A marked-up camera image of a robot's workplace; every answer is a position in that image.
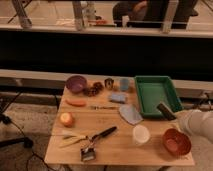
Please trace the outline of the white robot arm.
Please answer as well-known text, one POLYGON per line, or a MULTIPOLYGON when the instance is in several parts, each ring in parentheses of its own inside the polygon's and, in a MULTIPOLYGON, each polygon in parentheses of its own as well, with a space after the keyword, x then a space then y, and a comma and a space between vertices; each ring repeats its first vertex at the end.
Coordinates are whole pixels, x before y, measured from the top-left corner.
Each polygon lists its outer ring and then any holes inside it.
POLYGON ((213 111, 182 110, 176 116, 182 131, 204 137, 213 144, 213 111))

